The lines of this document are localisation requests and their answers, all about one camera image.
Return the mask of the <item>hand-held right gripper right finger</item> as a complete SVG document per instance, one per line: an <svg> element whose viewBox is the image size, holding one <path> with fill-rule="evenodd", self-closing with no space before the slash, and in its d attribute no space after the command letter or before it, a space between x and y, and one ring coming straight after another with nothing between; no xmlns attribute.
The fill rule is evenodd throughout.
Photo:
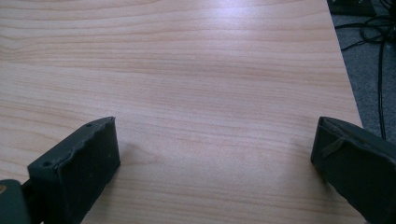
<svg viewBox="0 0 396 224"><path fill-rule="evenodd" d="M396 145L340 119L318 120L311 162L371 224L396 224Z"/></svg>

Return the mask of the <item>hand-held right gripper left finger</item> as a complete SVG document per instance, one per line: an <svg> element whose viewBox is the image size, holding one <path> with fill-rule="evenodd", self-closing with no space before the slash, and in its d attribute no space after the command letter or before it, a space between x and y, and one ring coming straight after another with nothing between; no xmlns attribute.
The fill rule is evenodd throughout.
<svg viewBox="0 0 396 224"><path fill-rule="evenodd" d="M80 224L120 167L115 119L84 124L28 165L44 224Z"/></svg>

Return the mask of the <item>black device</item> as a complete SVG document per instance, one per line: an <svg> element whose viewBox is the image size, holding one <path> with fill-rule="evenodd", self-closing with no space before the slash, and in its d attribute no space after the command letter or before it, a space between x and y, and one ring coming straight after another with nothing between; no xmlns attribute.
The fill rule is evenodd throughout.
<svg viewBox="0 0 396 224"><path fill-rule="evenodd" d="M365 17L376 15L372 0L327 0L327 4L334 15Z"/></svg>

